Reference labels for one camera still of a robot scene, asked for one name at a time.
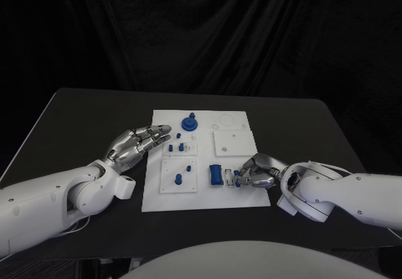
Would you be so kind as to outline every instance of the silver robotic hand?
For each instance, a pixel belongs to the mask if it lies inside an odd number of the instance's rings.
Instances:
[[[120,173],[169,139],[169,130],[168,125],[126,130],[112,141],[102,160],[1,189],[0,257],[30,248],[97,214],[113,196],[129,199],[135,181]]]
[[[239,175],[234,176],[236,182],[240,185],[269,189],[276,185],[276,180],[280,178],[280,170],[285,166],[286,164],[270,156],[256,153],[244,162],[239,170]]]

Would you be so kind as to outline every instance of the white panel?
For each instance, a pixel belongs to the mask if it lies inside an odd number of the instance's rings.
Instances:
[[[181,120],[188,117],[190,112],[194,113],[198,126],[194,131],[184,131],[181,129]],[[226,187],[226,179],[223,179],[223,187],[210,187],[208,165],[218,164],[221,166],[221,172],[224,169],[230,169],[233,172],[233,170],[240,169],[247,160],[246,156],[216,157],[213,142],[213,131],[249,131],[244,112],[154,110],[151,124],[171,126],[171,139],[148,152],[142,212],[269,206],[269,198],[263,188],[247,186],[239,188]],[[181,159],[197,160],[197,192],[159,194],[161,161],[172,159],[171,156],[162,155],[162,149],[168,147],[168,144],[177,144],[180,142],[197,143],[197,156],[181,157]],[[254,146],[253,140],[246,144]]]
[[[177,185],[175,174],[181,175],[181,184]],[[162,159],[161,160],[161,194],[193,193],[197,191],[197,166],[194,159]]]
[[[213,131],[214,153],[217,157],[253,156],[256,146],[250,131]]]
[[[178,150],[180,142],[167,141],[162,147],[162,156],[195,156],[197,155],[197,143],[182,142],[182,151]],[[172,145],[171,152],[168,151],[168,145]]]

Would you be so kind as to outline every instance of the small blue part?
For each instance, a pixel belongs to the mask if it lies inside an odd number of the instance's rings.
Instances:
[[[174,183],[177,184],[177,185],[180,185],[181,184],[181,175],[177,173],[175,174],[175,180],[174,180]]]
[[[233,174],[234,174],[234,176],[237,176],[239,175],[239,171],[237,170],[234,170],[233,171]]]
[[[223,185],[220,165],[218,164],[211,164],[208,166],[208,171],[210,171],[210,184],[211,185]]]
[[[185,131],[193,131],[195,128],[197,128],[197,121],[194,119],[194,113],[191,112],[190,113],[190,116],[185,117],[181,121],[181,128],[185,130]]]

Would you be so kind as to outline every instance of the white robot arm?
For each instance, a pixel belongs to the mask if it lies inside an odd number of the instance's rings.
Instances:
[[[167,125],[126,130],[102,160],[0,189],[0,257],[30,248],[97,214],[113,196],[129,199],[135,181],[120,173],[169,139],[169,130]]]
[[[342,177],[332,169],[347,173]],[[289,214],[299,212],[324,222],[337,205],[363,223],[402,230],[402,177],[351,174],[315,162],[285,167],[257,153],[240,169],[237,183],[270,188],[279,180],[282,197],[278,206]]]

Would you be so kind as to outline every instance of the wire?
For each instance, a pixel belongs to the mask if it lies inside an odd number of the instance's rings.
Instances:
[[[391,233],[393,233],[393,235],[402,240],[402,237],[397,235],[397,233],[391,230],[391,229],[387,229]]]
[[[312,164],[318,164],[322,167],[328,167],[329,169],[339,170],[339,171],[342,171],[342,172],[345,172],[348,174],[352,174],[350,171],[347,171],[341,167],[335,167],[335,166],[331,166],[329,164],[322,164],[322,163],[316,163],[316,162],[312,162],[312,161],[308,161],[308,162],[312,163]]]
[[[70,233],[74,233],[76,231],[80,231],[80,230],[86,227],[86,225],[87,225],[87,223],[89,223],[89,220],[90,220],[90,216],[87,216],[86,223],[84,223],[84,225],[83,225],[79,229],[71,230],[71,231],[67,231],[67,232],[61,232],[61,233],[56,234],[53,237],[50,237],[50,238],[61,237],[61,236],[66,235],[66,234],[70,234]]]
[[[5,257],[0,260],[0,262],[4,261],[5,258],[11,257],[12,255],[14,255],[14,254],[10,254],[8,256],[5,256]]]

